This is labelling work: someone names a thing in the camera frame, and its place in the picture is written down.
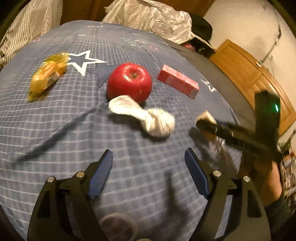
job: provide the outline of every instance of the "striped fabric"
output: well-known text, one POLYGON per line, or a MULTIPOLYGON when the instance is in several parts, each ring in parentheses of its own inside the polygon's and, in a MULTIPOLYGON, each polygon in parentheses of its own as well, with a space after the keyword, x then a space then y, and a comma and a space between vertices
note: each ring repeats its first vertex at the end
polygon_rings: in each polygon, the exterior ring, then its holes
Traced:
POLYGON ((0 42, 0 70, 32 40, 60 24, 63 0, 32 0, 17 15, 0 42))

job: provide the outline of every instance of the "silver bolt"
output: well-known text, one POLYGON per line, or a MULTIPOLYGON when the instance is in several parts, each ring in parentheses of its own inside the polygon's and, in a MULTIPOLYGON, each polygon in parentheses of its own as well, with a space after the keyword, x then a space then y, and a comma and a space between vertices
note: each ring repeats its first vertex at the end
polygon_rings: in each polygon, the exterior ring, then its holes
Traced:
POLYGON ((249 182, 251 179, 250 179, 248 176, 244 176, 244 180, 245 180, 246 182, 249 182))
POLYGON ((214 174, 214 176, 215 177, 219 177, 219 176, 221 176, 221 172, 220 171, 213 171, 213 174, 214 174))
POLYGON ((77 172, 76 173, 76 176, 77 177, 83 177, 84 176, 84 172, 83 171, 77 172))
POLYGON ((48 181, 49 183, 52 183, 52 182, 54 181, 54 177, 49 177, 49 178, 47 179, 47 181, 48 181))

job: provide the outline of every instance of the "apple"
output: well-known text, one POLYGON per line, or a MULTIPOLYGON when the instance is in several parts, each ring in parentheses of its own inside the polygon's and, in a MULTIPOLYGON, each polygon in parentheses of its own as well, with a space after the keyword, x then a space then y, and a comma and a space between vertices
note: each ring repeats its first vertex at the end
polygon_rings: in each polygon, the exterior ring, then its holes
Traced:
POLYGON ((125 63, 118 66, 108 78, 107 97, 114 99, 129 95, 134 101, 143 103, 152 90, 152 79, 143 66, 125 63))

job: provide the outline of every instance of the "bed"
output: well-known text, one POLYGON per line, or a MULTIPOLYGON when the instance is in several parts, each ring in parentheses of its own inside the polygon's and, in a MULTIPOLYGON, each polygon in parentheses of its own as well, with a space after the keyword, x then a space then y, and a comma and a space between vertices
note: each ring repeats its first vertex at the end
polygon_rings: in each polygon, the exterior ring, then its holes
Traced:
MULTIPOLYGON (((189 240, 207 201, 186 168, 185 150, 191 147, 212 168, 233 177, 241 157, 228 148, 229 164, 225 156, 215 154, 195 128, 195 118, 208 110, 217 120, 249 129, 255 123, 244 96, 205 57, 154 34, 101 22, 69 22, 31 42, 0 72, 0 86, 0 227, 5 229, 3 236, 14 235, 14 240, 26 240, 30 215, 47 177, 68 178, 85 170, 106 149, 114 160, 93 203, 98 220, 124 213, 137 223, 137 238, 163 240, 162 233, 171 233, 177 225, 172 218, 161 233, 153 232, 167 210, 169 173, 186 218, 178 235, 168 240, 189 240), (29 103, 32 75, 46 57, 61 51, 71 54, 67 72, 44 100, 29 103), (102 72, 125 62, 150 72, 153 91, 145 108, 163 108, 174 115, 176 126, 169 138, 152 138, 138 121, 109 112, 106 83, 99 84, 102 72), (156 79, 164 63, 199 84, 195 99, 156 79)), ((217 237, 224 233, 230 205, 228 198, 217 237)))

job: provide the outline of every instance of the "pink box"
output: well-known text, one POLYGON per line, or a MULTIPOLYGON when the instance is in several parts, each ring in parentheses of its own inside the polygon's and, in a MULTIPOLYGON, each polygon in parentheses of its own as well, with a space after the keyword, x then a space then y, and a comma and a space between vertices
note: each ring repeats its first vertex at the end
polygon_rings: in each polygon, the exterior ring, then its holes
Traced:
POLYGON ((188 95, 192 99, 195 98, 200 89, 194 80, 188 78, 166 64, 163 65, 157 79, 174 87, 176 90, 188 95))

